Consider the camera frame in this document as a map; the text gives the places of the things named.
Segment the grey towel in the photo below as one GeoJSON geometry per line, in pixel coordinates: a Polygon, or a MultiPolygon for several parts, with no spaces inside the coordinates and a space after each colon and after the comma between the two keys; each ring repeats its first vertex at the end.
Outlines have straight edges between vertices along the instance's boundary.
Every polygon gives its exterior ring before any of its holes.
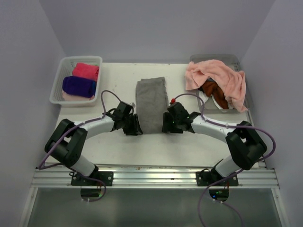
{"type": "Polygon", "coordinates": [[[143,134],[162,132],[168,96],[164,77],[141,79],[136,85],[136,113],[143,134]]]}

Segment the light pink towel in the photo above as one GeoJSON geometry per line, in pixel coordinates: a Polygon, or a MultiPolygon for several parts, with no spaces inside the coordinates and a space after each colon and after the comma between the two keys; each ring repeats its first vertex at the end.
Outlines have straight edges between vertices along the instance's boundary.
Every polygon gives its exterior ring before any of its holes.
{"type": "Polygon", "coordinates": [[[222,90],[227,104],[240,113],[248,110],[244,105],[246,95],[244,71],[234,71],[219,60],[190,62],[185,72],[185,89],[187,91],[198,89],[209,79],[214,80],[222,90]]]}

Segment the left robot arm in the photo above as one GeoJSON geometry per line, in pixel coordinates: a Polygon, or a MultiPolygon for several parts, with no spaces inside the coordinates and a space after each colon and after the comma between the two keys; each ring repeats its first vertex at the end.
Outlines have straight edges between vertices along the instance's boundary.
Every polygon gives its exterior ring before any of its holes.
{"type": "Polygon", "coordinates": [[[98,181],[97,167],[82,155],[86,140],[102,133],[122,129],[125,135],[142,135],[138,115],[133,107],[120,102],[117,108],[104,112],[98,118],[81,122],[68,119],[60,121],[45,145],[47,156],[81,174],[85,184],[92,186],[98,181]]]}

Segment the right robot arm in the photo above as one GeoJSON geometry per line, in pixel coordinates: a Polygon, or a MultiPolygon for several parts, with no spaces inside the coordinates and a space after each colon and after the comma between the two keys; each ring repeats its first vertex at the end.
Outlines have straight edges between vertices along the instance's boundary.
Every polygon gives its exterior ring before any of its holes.
{"type": "Polygon", "coordinates": [[[228,124],[202,116],[201,113],[188,111],[175,102],[163,114],[164,133],[183,132],[203,134],[227,144],[230,155],[217,163],[201,178],[215,185],[223,185],[228,176],[238,170],[250,170],[267,151],[262,138],[247,121],[240,124],[228,124]]]}

